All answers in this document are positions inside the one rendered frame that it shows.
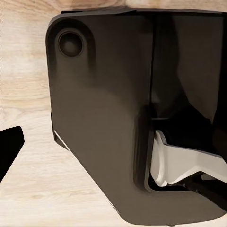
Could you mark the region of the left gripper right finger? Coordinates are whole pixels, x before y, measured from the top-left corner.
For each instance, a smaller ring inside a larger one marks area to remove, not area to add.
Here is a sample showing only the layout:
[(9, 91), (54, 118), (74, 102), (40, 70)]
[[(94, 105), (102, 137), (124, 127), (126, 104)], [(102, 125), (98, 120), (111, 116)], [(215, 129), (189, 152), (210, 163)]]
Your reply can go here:
[(227, 164), (227, 128), (216, 126), (212, 143)]

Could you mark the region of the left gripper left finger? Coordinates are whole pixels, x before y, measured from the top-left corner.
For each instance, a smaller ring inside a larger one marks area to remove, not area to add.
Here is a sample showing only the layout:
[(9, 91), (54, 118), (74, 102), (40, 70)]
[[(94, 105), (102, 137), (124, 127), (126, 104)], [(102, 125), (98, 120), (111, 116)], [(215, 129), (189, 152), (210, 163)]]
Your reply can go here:
[(0, 183), (25, 143), (20, 126), (0, 131)]

